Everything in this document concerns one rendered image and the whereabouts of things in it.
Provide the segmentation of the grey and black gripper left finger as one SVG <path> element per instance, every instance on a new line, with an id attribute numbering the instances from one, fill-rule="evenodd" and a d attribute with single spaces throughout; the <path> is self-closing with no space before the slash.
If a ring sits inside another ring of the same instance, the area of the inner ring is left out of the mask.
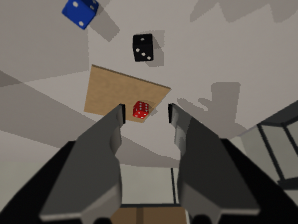
<path id="1" fill-rule="evenodd" d="M 125 104 L 119 104 L 68 141 L 2 209 L 0 224 L 93 224 L 100 217 L 110 219 L 122 204 L 115 154 L 123 124 Z"/>

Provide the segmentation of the blue die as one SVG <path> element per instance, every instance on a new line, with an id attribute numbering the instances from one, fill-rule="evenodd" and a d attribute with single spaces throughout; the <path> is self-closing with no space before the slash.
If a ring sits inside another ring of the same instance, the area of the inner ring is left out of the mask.
<path id="1" fill-rule="evenodd" d="M 68 0 L 62 14 L 85 30 L 96 16 L 98 7 L 96 0 Z"/>

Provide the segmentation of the tan flat mat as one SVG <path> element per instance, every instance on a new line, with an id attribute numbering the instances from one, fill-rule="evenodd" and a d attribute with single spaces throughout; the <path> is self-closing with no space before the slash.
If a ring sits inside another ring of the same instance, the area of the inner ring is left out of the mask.
<path id="1" fill-rule="evenodd" d="M 143 123 L 169 91 L 169 87 L 92 64 L 84 112 L 105 116 L 125 104 L 125 120 Z M 149 105 L 144 119 L 133 116 L 137 101 Z"/>

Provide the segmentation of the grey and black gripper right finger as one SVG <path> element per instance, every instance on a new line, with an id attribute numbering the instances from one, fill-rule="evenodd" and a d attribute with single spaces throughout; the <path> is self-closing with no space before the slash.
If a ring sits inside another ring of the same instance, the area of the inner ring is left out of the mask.
<path id="1" fill-rule="evenodd" d="M 192 224 L 298 224 L 298 206 L 227 138 L 221 138 L 174 103 L 169 123 L 180 150 L 177 193 Z"/>

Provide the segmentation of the black die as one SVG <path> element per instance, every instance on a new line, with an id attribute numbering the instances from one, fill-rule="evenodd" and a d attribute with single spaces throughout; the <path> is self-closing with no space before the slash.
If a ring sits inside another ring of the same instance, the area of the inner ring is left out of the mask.
<path id="1" fill-rule="evenodd" d="M 134 35 L 132 47 L 136 62 L 154 60 L 152 34 Z"/>

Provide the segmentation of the red die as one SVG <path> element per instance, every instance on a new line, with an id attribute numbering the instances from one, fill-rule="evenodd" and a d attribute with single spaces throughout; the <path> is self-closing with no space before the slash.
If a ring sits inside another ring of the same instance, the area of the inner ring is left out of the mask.
<path id="1" fill-rule="evenodd" d="M 144 102 L 137 101 L 133 106 L 133 116 L 144 119 L 149 114 L 149 105 Z"/>

